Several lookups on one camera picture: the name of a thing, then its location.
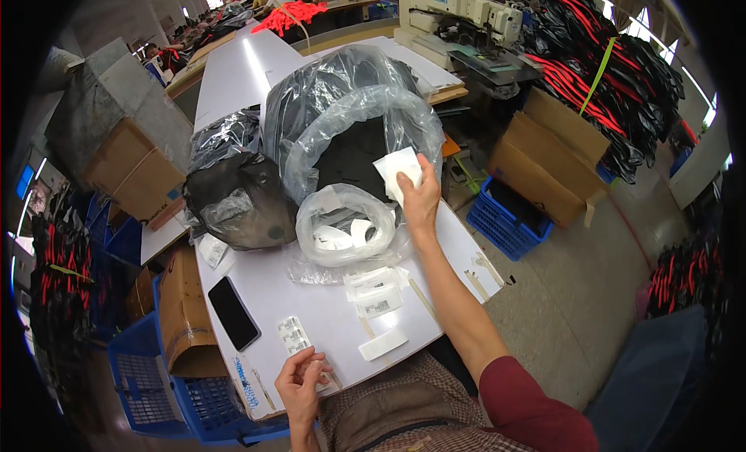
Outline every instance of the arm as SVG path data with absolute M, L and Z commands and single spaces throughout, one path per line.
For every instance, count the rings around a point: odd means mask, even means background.
M 484 368 L 492 360 L 510 353 L 490 317 L 456 276 L 438 244 L 435 217 L 440 185 L 434 167 L 422 154 L 417 158 L 422 167 L 419 189 L 415 189 L 412 180 L 402 172 L 397 175 L 404 193 L 406 225 L 424 269 L 438 322 L 479 385 Z
M 548 398 L 512 356 L 485 368 L 479 383 L 493 431 L 542 452 L 596 452 L 593 427 L 569 405 Z
M 274 5 L 272 5 L 275 2 L 275 0 L 267 0 L 264 2 L 264 6 L 262 7 L 262 13 L 271 12 Z
M 331 372 L 324 365 L 324 352 L 316 353 L 310 346 L 287 359 L 275 380 L 275 387 L 285 405 L 290 423 L 290 445 L 293 452 L 320 452 L 313 433 L 313 421 L 319 410 L 316 383 L 328 384 L 322 372 Z

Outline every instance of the concrete pillar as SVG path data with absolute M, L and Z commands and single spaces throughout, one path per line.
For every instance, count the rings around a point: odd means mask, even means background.
M 207 0 L 192 0 L 192 2 L 194 2 L 194 5 L 199 10 L 198 15 L 201 15 L 210 9 L 210 6 L 207 5 Z
M 691 74 L 697 81 L 697 84 L 702 88 L 702 92 L 707 96 L 707 100 L 712 101 L 713 96 L 715 96 L 715 92 L 717 91 L 715 83 L 709 75 L 707 65 L 705 65 L 704 60 L 691 42 L 687 45 L 681 45 L 681 43 L 679 43 L 676 47 L 676 56 L 674 57 L 673 63 L 671 63 L 671 67 L 681 73 L 681 76 L 686 80 L 686 75 L 681 71 L 682 65 L 686 67 L 689 74 Z M 693 96 L 700 97 L 698 93 L 693 93 Z
M 169 45 L 169 40 L 160 26 L 158 15 L 155 13 L 150 0 L 139 0 L 135 4 L 137 23 L 140 27 L 140 38 L 145 42 L 152 42 L 158 47 Z
M 181 0 L 166 0 L 169 3 L 169 9 L 171 11 L 171 18 L 174 20 L 174 23 L 176 24 L 176 28 L 180 26 L 186 26 L 187 24 L 187 18 L 184 16 L 184 12 L 181 9 L 183 5 L 181 5 Z
M 699 144 L 692 150 L 692 155 L 668 181 L 668 187 L 679 209 L 688 206 L 713 181 L 725 159 L 728 158 L 728 154 L 730 154 L 730 144 L 728 143 L 727 118 L 725 108 L 720 106 L 713 126 L 702 135 Z
M 679 101 L 679 116 L 686 122 L 695 134 L 702 133 L 702 121 L 707 115 L 709 104 L 697 91 L 697 87 L 683 72 L 681 72 L 684 95 L 686 99 Z
M 195 7 L 194 2 L 192 0 L 179 0 L 179 3 L 181 3 L 182 7 L 186 8 L 186 11 L 189 13 L 189 17 L 192 20 L 196 20 L 199 16 L 199 11 L 197 11 L 197 7 Z

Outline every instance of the plastic bag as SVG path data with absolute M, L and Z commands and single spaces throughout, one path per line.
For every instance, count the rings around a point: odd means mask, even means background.
M 210 42 L 215 42 L 226 34 L 243 28 L 252 16 L 254 16 L 254 11 L 250 9 L 240 12 L 235 16 L 225 16 L 224 14 L 220 21 L 207 28 L 202 32 L 200 37 L 197 38 L 192 46 L 192 55 L 194 55 L 197 50 L 210 44 Z
M 394 238 L 389 242 L 386 250 L 372 257 L 338 268 L 328 268 L 316 264 L 303 253 L 298 242 L 287 245 L 285 247 L 285 255 L 289 263 L 287 274 L 291 280 L 299 283 L 337 285 L 344 282 L 345 275 L 360 274 L 382 267 L 397 265 L 405 257 L 410 256 L 412 251 L 410 235 L 406 231 L 405 225 L 399 223 L 399 218 L 397 218 Z
M 313 168 L 331 139 L 355 121 L 383 116 L 387 152 L 412 146 L 440 178 L 445 137 L 411 69 L 378 47 L 348 45 L 290 74 L 269 92 L 261 151 L 280 166 L 297 204 L 316 191 Z
M 243 406 L 240 394 L 232 382 L 230 382 L 230 386 L 228 387 L 228 400 L 233 404 L 234 408 L 238 410 L 240 415 L 246 415 L 246 407 Z
M 231 16 L 244 13 L 245 11 L 246 9 L 243 7 L 243 5 L 241 5 L 241 2 L 229 2 L 227 5 L 225 5 L 225 7 L 223 7 L 223 14 L 221 15 L 221 18 L 229 18 Z
M 251 152 L 223 159 L 192 172 L 183 196 L 204 229 L 238 251 L 267 248 L 295 240 L 293 202 L 284 194 L 277 165 Z
M 333 242 L 324 246 L 323 227 L 338 233 L 350 233 L 352 222 L 367 219 L 375 230 L 359 245 Z M 313 263 L 337 268 L 387 249 L 396 232 L 392 209 L 357 186 L 335 183 L 308 196 L 298 211 L 295 234 L 303 254 Z
M 192 136 L 190 172 L 241 152 L 257 152 L 259 140 L 259 106 L 235 111 Z
M 545 67 L 535 85 L 580 110 L 611 37 L 616 41 L 583 118 L 611 141 L 606 168 L 627 183 L 655 162 L 657 141 L 679 118 L 683 79 L 649 42 L 619 34 L 592 0 L 536 0 L 515 49 Z

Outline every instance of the smartphone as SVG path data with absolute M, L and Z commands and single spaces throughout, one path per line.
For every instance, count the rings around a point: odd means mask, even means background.
M 262 335 L 254 319 L 243 307 L 229 278 L 222 278 L 207 296 L 236 350 L 244 350 Z

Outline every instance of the clear plastic bag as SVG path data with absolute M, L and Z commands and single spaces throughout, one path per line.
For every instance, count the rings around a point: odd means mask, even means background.
M 223 18 L 219 21 L 219 23 L 214 27 L 215 29 L 238 29 L 243 28 L 246 26 L 246 22 L 251 19 L 252 16 L 254 16 L 254 10 L 252 9 L 243 9 L 240 5 L 238 5 L 238 8 L 242 9 L 240 13 L 237 13 L 235 16 L 231 16 L 228 18 L 228 15 L 223 14 Z
M 353 220 L 366 218 L 374 230 L 362 244 L 333 242 L 324 248 L 322 227 L 344 235 Z M 312 263 L 338 268 L 386 251 L 396 233 L 392 209 L 357 186 L 335 183 L 309 195 L 298 211 L 295 235 L 303 254 Z
M 243 406 L 243 402 L 239 397 L 239 393 L 236 390 L 236 386 L 231 382 L 228 387 L 228 400 L 236 407 L 240 415 L 246 415 L 246 407 Z
M 338 268 L 328 268 L 313 262 L 303 253 L 298 242 L 293 242 L 285 246 L 285 255 L 289 263 L 287 274 L 291 280 L 299 283 L 337 285 L 344 282 L 345 275 L 361 274 L 397 265 L 411 255 L 411 243 L 409 233 L 401 223 L 396 227 L 396 233 L 389 246 L 382 253 Z
M 241 2 L 229 2 L 225 7 L 223 7 L 223 18 L 238 15 L 240 13 L 244 13 L 246 9 L 241 5 Z
M 259 139 L 259 106 L 235 111 L 192 136 L 190 172 L 241 152 L 257 152 Z
M 383 116 L 389 153 L 412 146 L 440 178 L 445 137 L 410 67 L 378 47 L 348 45 L 290 74 L 267 96 L 262 152 L 275 160 L 297 204 L 316 191 L 313 166 L 355 121 Z
M 244 188 L 234 189 L 226 198 L 217 204 L 209 204 L 199 212 L 207 228 L 221 233 L 228 230 L 238 230 L 230 224 L 229 219 L 238 214 L 244 214 L 254 209 L 254 203 Z

